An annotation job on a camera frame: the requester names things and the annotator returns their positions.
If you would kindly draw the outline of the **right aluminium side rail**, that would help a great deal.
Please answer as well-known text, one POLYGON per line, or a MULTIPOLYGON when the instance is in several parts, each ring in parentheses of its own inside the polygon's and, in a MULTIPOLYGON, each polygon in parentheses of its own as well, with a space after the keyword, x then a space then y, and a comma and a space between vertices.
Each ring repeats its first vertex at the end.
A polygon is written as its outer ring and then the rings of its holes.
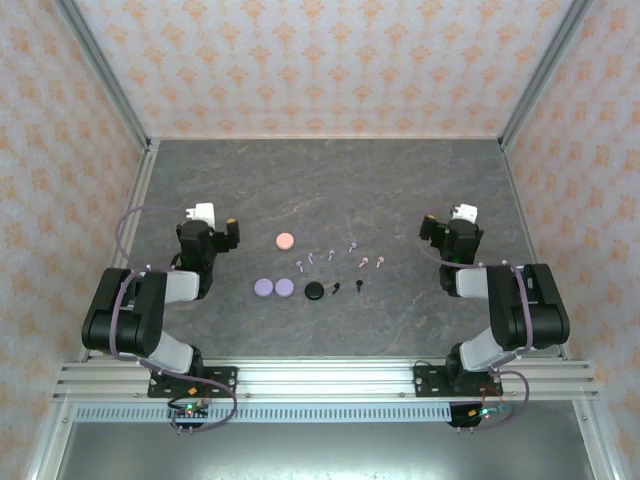
MULTIPOLYGON (((515 177, 512 171, 512 168, 509 164, 508 161, 508 157, 507 157, 507 153, 505 151, 501 152, 501 156, 502 156, 502 160, 503 160, 503 164, 504 164, 504 168, 509 180, 509 184, 511 186, 511 190, 515 199, 515 204, 516 204, 516 209, 518 211, 518 215, 519 215, 519 219, 520 219, 520 223, 522 225, 523 228, 523 232, 524 232, 524 237, 525 237, 525 241, 526 241, 526 245, 527 245, 527 250, 529 252, 529 256, 531 257, 531 262, 532 263, 537 263, 538 262, 538 257, 537 257, 537 253, 534 247, 534 243, 530 234, 530 230, 528 228, 528 224, 525 218, 525 211, 522 205, 522 202, 520 200, 519 194, 518 194, 518 190, 517 190, 517 185, 515 182, 515 177)), ((548 357, 558 357, 560 360, 562 361, 568 361, 569 360, 569 355, 565 349, 565 345, 561 344, 559 346, 555 346, 555 347, 549 347, 545 350, 540 351, 539 355, 542 356, 548 356, 548 357)))

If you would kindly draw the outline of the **aluminium side rail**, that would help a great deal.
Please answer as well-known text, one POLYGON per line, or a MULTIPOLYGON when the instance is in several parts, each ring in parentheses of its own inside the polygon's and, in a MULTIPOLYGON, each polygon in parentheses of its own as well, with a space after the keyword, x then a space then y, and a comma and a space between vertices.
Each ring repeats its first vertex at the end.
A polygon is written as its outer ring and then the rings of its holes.
MULTIPOLYGON (((159 138, 152 137, 149 146, 143 152, 143 155, 141 156, 139 162, 135 182, 128 200, 128 204, 125 207, 125 211, 144 204, 153 168, 156 162, 160 141, 161 140, 159 138)), ((127 217, 127 219, 123 223, 121 238, 123 248, 127 254, 130 253, 133 246, 140 215, 141 212, 135 212, 127 217)), ((122 268, 126 267, 127 263, 128 260, 120 253, 116 245, 114 247, 108 267, 122 268)), ((81 346, 77 361, 84 363, 89 359, 90 356, 90 351, 81 346)))
MULTIPOLYGON (((528 228, 528 224, 525 218, 525 211, 522 205, 522 202, 520 200, 519 194, 518 194, 518 190, 517 190, 517 185, 515 182, 515 177, 512 171, 512 168, 509 164, 508 161, 508 157, 507 157, 507 153, 505 151, 501 152, 501 156, 502 156, 502 160, 503 160, 503 164, 504 164, 504 168, 509 180, 509 184, 511 186, 511 190, 515 199, 515 204, 516 204, 516 209, 518 211, 518 215, 519 215, 519 219, 520 219, 520 223, 522 225, 523 228, 523 232, 524 232, 524 237, 525 237, 525 241, 526 241, 526 245, 527 245, 527 250, 529 252, 529 256, 531 257, 531 262, 532 263, 537 263, 538 262, 538 257, 537 257, 537 253, 534 247, 534 243, 530 234, 530 230, 528 228)), ((548 356, 548 357, 558 357, 560 360, 562 361, 568 361, 569 360, 569 355, 565 349, 565 345, 561 344, 559 346, 555 346, 555 347, 549 347, 545 350, 540 351, 539 355, 542 356, 548 356)))

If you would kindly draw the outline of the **left aluminium side rail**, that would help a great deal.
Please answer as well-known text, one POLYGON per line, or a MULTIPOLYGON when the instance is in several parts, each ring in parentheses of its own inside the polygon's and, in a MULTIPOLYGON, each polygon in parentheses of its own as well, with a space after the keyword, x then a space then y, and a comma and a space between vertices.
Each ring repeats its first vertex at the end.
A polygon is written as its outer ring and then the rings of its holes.
MULTIPOLYGON (((149 146, 143 152, 143 155, 141 156, 139 162, 135 182, 128 200, 128 204, 125 207, 125 211, 144 204, 153 168, 156 162, 160 141, 161 140, 159 138, 152 137, 149 146)), ((141 212, 135 212, 127 217, 127 219, 123 223, 121 238, 123 248, 127 254, 130 253, 133 246, 140 215, 141 212)), ((108 267, 122 268, 126 267, 127 263, 128 260, 120 253, 116 245, 114 247, 108 267)), ((81 346, 77 361, 84 363, 89 359, 90 356, 90 351, 81 346)))

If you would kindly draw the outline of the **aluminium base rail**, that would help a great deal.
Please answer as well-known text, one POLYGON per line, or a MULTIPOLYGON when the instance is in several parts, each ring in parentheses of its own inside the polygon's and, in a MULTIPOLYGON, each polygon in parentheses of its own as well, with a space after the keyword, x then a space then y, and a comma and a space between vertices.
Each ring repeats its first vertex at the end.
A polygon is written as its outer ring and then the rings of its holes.
MULTIPOLYGON (((319 401, 413 402, 412 357, 227 357, 209 366, 238 368, 236 395, 248 402, 319 401)), ((592 399, 604 387, 587 361, 533 355, 500 369, 504 398, 540 401, 592 399)), ((150 373, 133 362, 90 356, 61 368, 53 399, 75 402, 140 401, 147 397, 150 373)))

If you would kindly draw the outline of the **right aluminium frame post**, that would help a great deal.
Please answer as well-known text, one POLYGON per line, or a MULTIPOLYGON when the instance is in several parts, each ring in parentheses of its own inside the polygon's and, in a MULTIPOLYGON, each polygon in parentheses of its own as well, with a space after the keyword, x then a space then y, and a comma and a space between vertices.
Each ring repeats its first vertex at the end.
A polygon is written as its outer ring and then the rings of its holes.
POLYGON ((497 138, 500 149, 506 153, 515 143, 536 102, 555 72, 565 50, 581 25, 594 0, 571 0, 541 59, 533 71, 522 95, 519 97, 502 134, 497 138))

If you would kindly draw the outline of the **aluminium frame post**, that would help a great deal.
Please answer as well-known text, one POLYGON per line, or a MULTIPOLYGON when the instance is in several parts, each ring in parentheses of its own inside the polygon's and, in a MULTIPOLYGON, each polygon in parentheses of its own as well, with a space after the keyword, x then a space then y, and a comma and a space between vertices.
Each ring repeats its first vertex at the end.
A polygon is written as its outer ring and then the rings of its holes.
POLYGON ((143 151, 146 151, 151 142, 150 137, 146 134, 142 122, 131 105, 76 0, 53 0, 53 2, 71 33, 78 41, 81 51, 104 87, 109 100, 120 115, 127 131, 135 143, 143 151))
POLYGON ((506 153, 515 143, 536 102, 555 72, 565 50, 581 25, 594 0, 571 0, 541 59, 533 71, 522 95, 519 97, 502 134, 497 138, 500 149, 506 153))

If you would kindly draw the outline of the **left aluminium frame post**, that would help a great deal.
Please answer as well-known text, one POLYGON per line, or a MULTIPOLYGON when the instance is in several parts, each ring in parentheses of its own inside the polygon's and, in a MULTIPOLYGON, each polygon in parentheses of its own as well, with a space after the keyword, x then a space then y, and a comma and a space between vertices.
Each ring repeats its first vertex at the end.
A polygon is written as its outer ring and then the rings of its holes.
POLYGON ((78 41, 81 51, 104 87, 109 100, 120 115, 127 131, 135 143, 143 151, 146 151, 151 142, 150 137, 146 134, 142 122, 131 105, 76 0, 53 0, 53 2, 71 33, 78 41))

